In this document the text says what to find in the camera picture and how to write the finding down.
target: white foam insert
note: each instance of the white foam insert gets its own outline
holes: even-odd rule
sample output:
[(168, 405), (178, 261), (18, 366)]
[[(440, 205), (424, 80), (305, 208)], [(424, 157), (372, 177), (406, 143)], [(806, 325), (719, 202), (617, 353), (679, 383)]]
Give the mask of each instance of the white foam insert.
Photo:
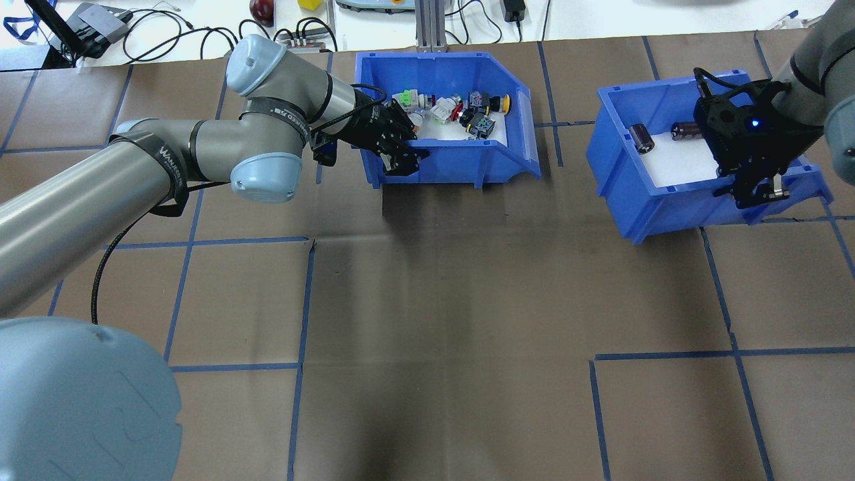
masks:
[[(496, 121), (495, 127), (492, 128), (492, 133), (487, 137), (487, 140), (497, 140), (499, 144), (508, 145), (508, 131), (504, 125), (504, 114), (500, 112), (491, 112), (490, 119)], [(425, 119), (422, 128), (416, 134), (419, 140), (437, 139), (437, 140), (468, 140), (470, 135), (459, 122), (448, 121), (445, 125), (434, 122), (433, 119)]]
[(652, 151), (640, 156), (656, 187), (716, 179), (718, 164), (703, 139), (672, 140), (671, 132), (653, 135)]

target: electrolytic capacitor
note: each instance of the electrolytic capacitor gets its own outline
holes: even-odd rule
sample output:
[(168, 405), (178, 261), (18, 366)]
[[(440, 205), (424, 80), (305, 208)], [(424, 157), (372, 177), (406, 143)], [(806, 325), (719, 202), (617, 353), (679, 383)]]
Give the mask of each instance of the electrolytic capacitor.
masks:
[(703, 139), (698, 124), (695, 122), (674, 122), (671, 126), (672, 140)]
[(656, 144), (653, 143), (653, 138), (650, 136), (650, 133), (647, 132), (647, 127), (645, 127), (643, 123), (636, 123), (630, 127), (629, 134), (633, 136), (635, 150), (638, 151), (639, 154), (646, 154), (647, 152), (652, 151), (653, 147), (656, 146)]

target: blue plastic bin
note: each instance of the blue plastic bin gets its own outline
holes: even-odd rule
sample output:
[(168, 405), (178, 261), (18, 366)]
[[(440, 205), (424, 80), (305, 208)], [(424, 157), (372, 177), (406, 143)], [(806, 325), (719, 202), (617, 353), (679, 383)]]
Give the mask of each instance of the blue plastic bin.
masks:
[(540, 178), (531, 92), (490, 54), (357, 53), (356, 78), (389, 96), (415, 88), (437, 98), (480, 90), (509, 94), (511, 99), (505, 116), (507, 146), (496, 140), (413, 140), (411, 145), (429, 151), (430, 157), (421, 161), (418, 172), (407, 176), (383, 175), (380, 158), (362, 150), (365, 176), (374, 188), (416, 183), (472, 183), (481, 188), (484, 183), (507, 182), (522, 172)]
[[(717, 75), (739, 85), (751, 80), (744, 70)], [(727, 90), (711, 86), (715, 93)], [(706, 225), (753, 225), (811, 197), (833, 199), (820, 169), (807, 164), (804, 157), (793, 161), (783, 176), (789, 199), (749, 209), (737, 209), (730, 195), (712, 196), (713, 191), (733, 182), (728, 177), (655, 187), (635, 150), (629, 127), (643, 123), (651, 135), (657, 135), (669, 132), (674, 122), (691, 121), (699, 97), (694, 77), (610, 86), (599, 89), (598, 95), (603, 105), (587, 158), (597, 179), (597, 194), (605, 197), (620, 234), (634, 244), (648, 235)]]

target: black strap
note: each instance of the black strap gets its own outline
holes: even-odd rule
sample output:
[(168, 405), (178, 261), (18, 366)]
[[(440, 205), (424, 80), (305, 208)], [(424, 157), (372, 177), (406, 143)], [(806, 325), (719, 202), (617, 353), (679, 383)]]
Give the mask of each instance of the black strap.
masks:
[(825, 95), (825, 80), (828, 78), (828, 73), (841, 58), (855, 50), (855, 28), (849, 32), (840, 35), (823, 53), (823, 58), (819, 61), (819, 86), (822, 88), (822, 94)]
[(181, 149), (181, 154), (184, 156), (187, 168), (192, 169), (192, 173), (200, 181), (209, 182), (210, 179), (202, 173), (202, 170), (199, 168), (199, 159), (196, 158), (196, 138), (199, 136), (199, 129), (202, 128), (202, 124), (204, 123), (205, 121), (199, 121), (193, 126), (193, 130), (190, 131), (190, 141), (187, 142), (186, 151), (185, 149)]
[(790, 70), (793, 71), (793, 76), (802, 83), (803, 86), (811, 89), (813, 92), (823, 95), (823, 89), (817, 85), (816, 82), (807, 78), (804, 72), (801, 71), (798, 65), (796, 65), (796, 54), (792, 54), (790, 56)]
[(329, 105), (329, 100), (333, 98), (333, 76), (327, 73), (327, 96), (323, 99), (323, 104), (321, 104), (321, 108), (312, 116), (312, 118), (308, 119), (308, 123), (315, 123), (321, 120), (321, 116), (323, 115), (324, 110), (327, 109)]
[(246, 100), (244, 113), (240, 114), (238, 119), (250, 113), (272, 116), (294, 127), (294, 130), (297, 130), (297, 133), (303, 139), (303, 145), (306, 145), (311, 138), (309, 123), (306, 122), (306, 115), (303, 113), (303, 109), (300, 109), (291, 102), (272, 97), (249, 98)]
[[(155, 159), (169, 175), (169, 194), (159, 202), (160, 205), (152, 207), (149, 212), (156, 216), (180, 217), (190, 198), (190, 193), (187, 191), (187, 180), (181, 169), (178, 154), (163, 139), (151, 132), (131, 131), (111, 135), (109, 143), (117, 142), (130, 142), (139, 147)], [(175, 199), (175, 204), (162, 205), (170, 199)]]

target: black cable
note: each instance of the black cable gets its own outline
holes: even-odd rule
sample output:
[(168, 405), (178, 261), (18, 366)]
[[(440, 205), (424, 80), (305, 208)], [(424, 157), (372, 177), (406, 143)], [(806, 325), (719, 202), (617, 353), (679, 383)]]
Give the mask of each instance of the black cable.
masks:
[[(457, 7), (460, 9), (461, 0), (457, 0)], [(463, 11), (460, 11), (460, 23), (463, 24), (463, 32), (466, 33), (466, 41), (465, 44), (469, 43), (469, 29), (466, 27), (466, 17), (463, 16)]]
[(463, 42), (461, 42), (460, 39), (457, 38), (457, 35), (449, 32), (448, 30), (446, 30), (445, 33), (448, 35), (451, 35), (451, 37), (454, 39), (454, 41), (456, 41), (458, 44), (463, 45)]
[(132, 62), (152, 62), (152, 61), (154, 61), (154, 60), (157, 60), (157, 59), (159, 59), (159, 58), (162, 58), (162, 57), (164, 57), (164, 56), (168, 55), (168, 53), (169, 53), (169, 52), (171, 52), (171, 51), (172, 51), (172, 50), (173, 50), (173, 49), (178, 45), (178, 37), (175, 37), (175, 38), (173, 38), (173, 39), (170, 39), (170, 41), (174, 41), (174, 42), (173, 42), (173, 44), (172, 44), (172, 45), (170, 45), (170, 46), (169, 46), (169, 48), (168, 48), (168, 49), (166, 49), (164, 52), (162, 52), (160, 55), (154, 56), (154, 57), (152, 57), (152, 58), (144, 58), (146, 55), (148, 55), (148, 54), (150, 54), (151, 52), (153, 52), (153, 50), (149, 50), (148, 52), (144, 53), (144, 54), (143, 54), (143, 55), (141, 55), (141, 56), (137, 56), (137, 57), (133, 57), (133, 56), (131, 56), (131, 54), (127, 52), (127, 40), (130, 38), (131, 33), (132, 33), (132, 32), (133, 32), (133, 30), (137, 27), (137, 25), (139, 25), (139, 23), (140, 23), (141, 21), (145, 20), (146, 18), (148, 18), (148, 17), (150, 17), (150, 16), (152, 16), (152, 15), (164, 15), (164, 16), (168, 17), (170, 20), (172, 20), (172, 21), (174, 21), (174, 22), (175, 22), (175, 25), (178, 27), (178, 34), (179, 34), (179, 35), (181, 35), (181, 34), (183, 33), (183, 28), (182, 28), (182, 26), (181, 26), (181, 22), (182, 22), (182, 21), (184, 22), (184, 24), (185, 24), (185, 25), (187, 25), (187, 27), (188, 27), (188, 28), (190, 28), (191, 30), (193, 29), (193, 24), (191, 24), (189, 21), (187, 21), (187, 19), (185, 19), (185, 18), (184, 18), (183, 16), (181, 16), (181, 15), (176, 14), (175, 12), (170, 12), (169, 10), (140, 9), (140, 10), (137, 10), (137, 11), (138, 11), (138, 12), (139, 12), (139, 11), (144, 11), (144, 12), (148, 12), (148, 13), (146, 13), (146, 14), (142, 15), (141, 17), (139, 17), (139, 18), (137, 19), (137, 21), (135, 21), (135, 22), (134, 22), (134, 23), (133, 23), (133, 24), (128, 28), (128, 30), (127, 30), (127, 34), (125, 34), (125, 37), (121, 40), (121, 49), (122, 49), (122, 51), (124, 51), (124, 52), (125, 52), (125, 56), (126, 56), (127, 58), (131, 59), (131, 61), (132, 61)]
[(243, 38), (243, 37), (244, 37), (243, 29), (244, 29), (244, 25), (246, 25), (247, 23), (254, 24), (256, 27), (258, 27), (258, 28), (262, 31), (262, 33), (264, 33), (264, 36), (265, 36), (265, 37), (267, 37), (268, 39), (270, 39), (270, 34), (269, 34), (269, 33), (267, 33), (267, 29), (266, 29), (266, 28), (264, 28), (264, 25), (262, 25), (262, 24), (258, 23), (257, 21), (254, 21), (254, 20), (252, 20), (252, 19), (249, 19), (249, 18), (244, 18), (244, 19), (243, 19), (242, 21), (240, 21), (240, 23), (238, 24), (238, 36), (239, 36), (239, 37), (241, 37), (241, 38)]
[(540, 41), (546, 39), (546, 24), (549, 23), (549, 8), (552, 6), (552, 0), (546, 1), (546, 15), (543, 17), (543, 33), (540, 35)]
[[(454, 14), (459, 14), (459, 13), (463, 12), (463, 9), (465, 9), (466, 7), (471, 5), (472, 3), (478, 3), (481, 6), (481, 10), (484, 12), (484, 18), (486, 18), (487, 21), (492, 23), (492, 25), (494, 27), (496, 27), (496, 30), (498, 30), (498, 39), (496, 39), (490, 43), (491, 44), (497, 44), (497, 43), (501, 42), (502, 41), (502, 27), (497, 25), (495, 21), (492, 21), (492, 18), (490, 18), (490, 15), (487, 14), (486, 7), (484, 6), (484, 3), (481, 0), (469, 0), (468, 2), (464, 3), (462, 7), (460, 7), (457, 10), (454, 10), (453, 12), (445, 14), (445, 16), (452, 16)], [(468, 42), (469, 41), (469, 31), (466, 32), (466, 36), (467, 36), (466, 40)]]
[(332, 119), (329, 122), (324, 122), (321, 125), (313, 128), (312, 133), (319, 132), (319, 131), (323, 130), (324, 128), (327, 128), (331, 125), (335, 125), (335, 124), (343, 121), (344, 119), (346, 119), (348, 117), (353, 117), (360, 110), (365, 110), (369, 107), (374, 107), (375, 105), (380, 105), (380, 104), (383, 104), (384, 102), (386, 102), (386, 91), (379, 88), (378, 86), (371, 86), (368, 84), (351, 84), (351, 86), (352, 87), (360, 87), (360, 88), (368, 88), (368, 89), (371, 89), (375, 92), (379, 92), (380, 93), (380, 99), (376, 99), (376, 100), (373, 100), (371, 102), (368, 102), (367, 104), (360, 105), (360, 106), (356, 107), (355, 109), (351, 110), (350, 112), (347, 112), (346, 114), (342, 114), (338, 117), (335, 117), (334, 119)]
[[(228, 183), (229, 182), (207, 182), (204, 184), (199, 184), (197, 186), (188, 187), (187, 192), (202, 190), (209, 187), (222, 186)], [(110, 255), (119, 245), (119, 242), (121, 242), (121, 240), (125, 238), (125, 235), (127, 235), (131, 228), (137, 225), (137, 223), (143, 217), (145, 217), (145, 214), (143, 214), (137, 220), (133, 221), (131, 225), (127, 226), (125, 230), (121, 231), (115, 237), (115, 239), (113, 239), (113, 241), (109, 243), (109, 246), (107, 246), (107, 250), (104, 251), (104, 255), (101, 257), (101, 262), (98, 263), (98, 269), (95, 271), (95, 279), (92, 281), (92, 296), (89, 302), (89, 313), (91, 315), (91, 321), (93, 324), (98, 324), (98, 292), (101, 289), (101, 278), (103, 277), (104, 268), (107, 267), (107, 261), (109, 260)]]
[(134, 63), (134, 62), (151, 62), (151, 61), (153, 61), (153, 60), (157, 60), (158, 58), (161, 58), (162, 56), (165, 56), (167, 53), (169, 53), (169, 50), (167, 50), (166, 52), (162, 53), (162, 54), (161, 54), (161, 55), (159, 55), (159, 56), (155, 56), (155, 57), (152, 57), (152, 58), (146, 58), (146, 59), (144, 59), (144, 60), (139, 60), (139, 59), (141, 59), (142, 57), (144, 57), (144, 56), (146, 56), (146, 55), (149, 55), (151, 52), (153, 52), (153, 51), (155, 51), (155, 50), (157, 50), (157, 49), (159, 49), (159, 48), (163, 47), (164, 45), (168, 44), (169, 42), (174, 42), (175, 40), (177, 40), (177, 39), (181, 39), (181, 38), (183, 38), (183, 37), (186, 37), (187, 35), (190, 35), (191, 33), (197, 33), (197, 32), (209, 32), (209, 31), (211, 31), (211, 30), (218, 30), (219, 28), (223, 28), (223, 27), (217, 27), (217, 28), (211, 28), (211, 27), (194, 28), (194, 29), (192, 29), (192, 30), (191, 30), (191, 31), (189, 31), (189, 32), (183, 32), (183, 33), (180, 33), (180, 34), (175, 35), (174, 37), (172, 37), (172, 38), (170, 38), (170, 39), (166, 39), (166, 40), (162, 41), (159, 45), (156, 45), (155, 47), (153, 47), (153, 48), (149, 49), (149, 50), (148, 50), (148, 51), (146, 51), (143, 55), (140, 55), (140, 56), (138, 56), (138, 57), (128, 56), (128, 58), (129, 58), (130, 60), (129, 60), (129, 61), (127, 61), (127, 62), (125, 62), (125, 65), (128, 65), (128, 64), (130, 64), (130, 63)]
[(104, 255), (101, 257), (101, 262), (98, 263), (98, 269), (95, 271), (95, 280), (92, 281), (92, 297), (89, 302), (89, 313), (92, 317), (93, 324), (98, 324), (98, 291), (101, 289), (101, 276), (104, 273), (104, 267), (107, 267), (107, 261), (109, 260), (109, 256), (113, 253), (116, 246), (119, 245), (119, 242), (121, 242), (121, 240), (125, 237), (128, 231), (131, 230), (131, 227), (136, 225), (139, 220), (142, 219), (144, 216), (145, 214), (143, 214), (143, 216), (141, 216), (139, 219), (133, 221), (131, 225), (127, 226), (127, 229), (121, 231), (121, 233), (117, 235), (112, 242), (109, 243), (109, 246), (107, 246), (107, 251), (104, 252)]
[(463, 9), (465, 9), (466, 7), (468, 7), (469, 5), (471, 5), (472, 3), (480, 2), (480, 1), (481, 1), (481, 0), (469, 0), (469, 1), (468, 1), (468, 2), (466, 2), (462, 7), (460, 7), (460, 8), (459, 8), (459, 9), (457, 9), (457, 10), (454, 10), (453, 12), (451, 12), (451, 13), (449, 13), (449, 14), (445, 14), (445, 16), (450, 17), (450, 16), (452, 16), (452, 15), (454, 15), (454, 14), (459, 14), (460, 12), (462, 12), (462, 11), (463, 11)]
[(701, 80), (702, 80), (702, 79), (701, 79), (701, 77), (706, 77), (707, 79), (712, 80), (714, 83), (717, 83), (717, 84), (718, 84), (718, 85), (720, 85), (720, 86), (724, 86), (724, 87), (727, 87), (727, 88), (738, 88), (738, 87), (739, 87), (739, 86), (738, 86), (738, 85), (736, 85), (736, 84), (732, 84), (732, 83), (727, 82), (727, 81), (725, 81), (725, 80), (721, 80), (721, 79), (719, 79), (718, 77), (716, 77), (715, 75), (713, 75), (713, 74), (711, 74), (711, 73), (707, 72), (706, 70), (702, 69), (701, 67), (695, 67), (695, 68), (694, 68), (694, 75), (695, 75), (695, 80), (696, 80), (698, 83), (700, 83), (700, 82), (701, 82)]
[(473, 1), (473, 2), (478, 2), (478, 3), (481, 5), (481, 10), (483, 10), (483, 11), (484, 11), (484, 18), (486, 18), (486, 20), (487, 20), (487, 21), (489, 21), (490, 23), (492, 23), (492, 25), (493, 25), (494, 27), (496, 27), (496, 30), (498, 30), (498, 39), (496, 39), (496, 40), (494, 40), (494, 41), (492, 41), (492, 42), (490, 42), (490, 43), (491, 43), (491, 44), (497, 44), (497, 43), (501, 42), (501, 41), (502, 41), (502, 27), (500, 27), (499, 25), (496, 25), (496, 22), (495, 22), (495, 21), (492, 21), (492, 18), (490, 18), (490, 15), (487, 15), (487, 14), (486, 14), (486, 7), (484, 6), (484, 3), (483, 3), (481, 0), (472, 0), (472, 1)]
[(303, 24), (303, 31), (301, 35), (304, 39), (306, 38), (306, 27), (313, 23), (317, 23), (327, 30), (327, 32), (329, 33), (329, 37), (333, 40), (333, 48), (335, 49), (335, 51), (339, 51), (339, 43), (335, 40), (335, 33), (333, 33), (333, 29), (330, 28), (329, 25), (327, 25), (323, 20), (317, 17), (307, 17), (303, 20), (306, 20), (306, 22)]
[(211, 33), (219, 33), (220, 35), (222, 35), (223, 37), (225, 37), (225, 38), (226, 38), (226, 41), (228, 42), (228, 50), (229, 50), (229, 51), (234, 50), (234, 44), (232, 43), (232, 40), (228, 37), (228, 35), (226, 35), (224, 32), (222, 32), (222, 31), (221, 31), (221, 29), (225, 29), (225, 27), (216, 27), (216, 28), (211, 28), (211, 29), (210, 29), (210, 30), (205, 34), (205, 36), (204, 36), (204, 37), (202, 37), (202, 44), (200, 44), (200, 45), (199, 45), (199, 60), (204, 60), (204, 59), (205, 59), (205, 55), (204, 55), (204, 51), (205, 51), (205, 41), (206, 41), (206, 40), (208, 40), (208, 37), (210, 36), (210, 34), (211, 34)]
[(273, 34), (273, 40), (275, 41), (276, 39), (278, 39), (280, 34), (282, 33), (287, 33), (288, 38), (294, 40), (294, 33), (288, 30), (287, 28), (280, 28), (279, 30), (277, 30), (276, 33)]

